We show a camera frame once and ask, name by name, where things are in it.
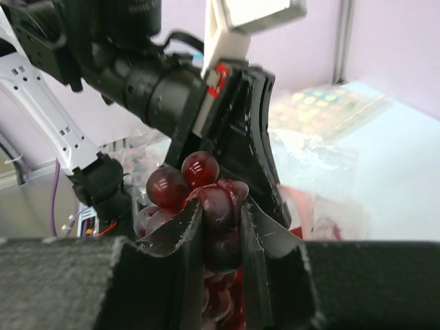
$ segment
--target bunch of grapes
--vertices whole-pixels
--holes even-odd
[[[241,286],[241,248],[238,233],[241,205],[249,193],[241,181],[219,178],[219,165],[208,152],[189,155],[181,170],[162,167],[146,183],[148,198],[155,204],[136,217],[139,239],[171,221],[188,201],[198,198],[204,232],[203,330],[245,329]]]

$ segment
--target plastic bag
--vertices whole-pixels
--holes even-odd
[[[363,239],[369,215],[351,199],[357,153],[304,133],[269,130],[269,136],[290,229],[301,228],[305,240]]]
[[[269,128],[317,135],[330,142],[365,125],[386,105],[383,96],[371,98],[344,87],[286,91],[272,97]]]
[[[368,233],[370,217],[358,202],[334,201],[283,185],[278,191],[292,218],[290,230],[301,228],[304,240],[359,240]]]
[[[142,193],[151,173],[164,162],[170,140],[164,135],[151,135],[150,133],[145,136],[134,135],[128,140],[133,144],[129,143],[129,147],[109,155],[121,163],[125,184],[139,188]]]
[[[269,130],[272,154],[283,184],[333,199],[352,195],[358,154],[321,137]]]

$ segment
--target grape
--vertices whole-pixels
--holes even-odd
[[[213,277],[215,274],[211,272],[209,269],[205,269],[205,272],[203,273],[203,278],[206,280],[207,278]]]
[[[235,231],[205,237],[204,261],[214,273],[227,274],[236,270],[241,262],[240,237]]]
[[[228,314],[221,320],[220,329],[229,329],[234,322],[235,319],[235,309],[234,309],[234,301],[232,301],[231,308],[229,309]]]
[[[228,291],[210,291],[210,299],[205,314],[217,322],[227,316],[231,306],[232,300]]]
[[[208,303],[209,303],[209,289],[207,287],[205,287],[205,289],[203,291],[203,306],[201,308],[202,313],[206,310]]]
[[[212,318],[204,316],[201,319],[201,330],[217,330],[217,325]]]
[[[170,221],[172,218],[174,218],[177,215],[177,212],[172,210],[166,210],[166,209],[160,209],[158,210],[153,216],[149,217],[148,219],[145,219],[144,222],[142,222],[141,229],[139,230],[139,234],[137,233],[137,236],[142,239],[145,236],[148,236],[149,234],[153,233],[160,227],[162,227],[165,223]]]
[[[220,187],[202,187],[197,198],[203,208],[203,224],[208,234],[225,234],[236,227],[232,203]]]
[[[184,176],[178,170],[165,166],[151,173],[146,182],[146,194],[160,208],[181,210],[189,189]]]
[[[136,236],[141,239],[146,236],[145,228],[151,216],[153,216],[160,208],[157,206],[147,206],[142,209],[133,220],[133,228]]]
[[[237,278],[237,272],[231,272],[229,274],[220,274],[221,277],[215,278],[209,278],[208,280],[205,280],[205,286],[209,287],[210,289],[215,290],[226,290],[229,289],[235,282]]]
[[[213,184],[219,177],[217,160],[207,151],[191,153],[181,166],[181,172],[192,189]]]
[[[220,178],[217,185],[222,187],[231,199],[234,218],[238,224],[240,221],[241,204],[249,194],[249,186],[241,181],[227,180]]]

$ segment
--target purple wall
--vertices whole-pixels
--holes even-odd
[[[255,36],[248,58],[276,74],[276,89],[301,89],[331,82],[338,0],[308,0],[308,16]],[[171,29],[203,38],[205,1],[163,0],[163,40]],[[142,123],[124,109],[107,107],[98,93],[85,88],[74,94],[51,78],[47,83],[80,128],[97,145],[129,136]],[[52,150],[24,114],[0,92],[0,129],[38,166],[54,159]]]
[[[440,118],[439,22],[438,0],[356,1],[348,79]]]

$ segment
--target white bracket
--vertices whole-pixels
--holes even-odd
[[[206,0],[201,75],[220,59],[244,60],[251,35],[307,14],[305,0]]]
[[[0,38],[17,50],[0,58],[0,90],[33,121],[66,175],[73,175],[75,168],[88,167],[98,159],[99,148],[80,130],[31,64],[1,7]]]
[[[222,0],[206,0],[205,48],[201,76],[222,58],[244,60],[250,46],[250,34],[231,31]]]

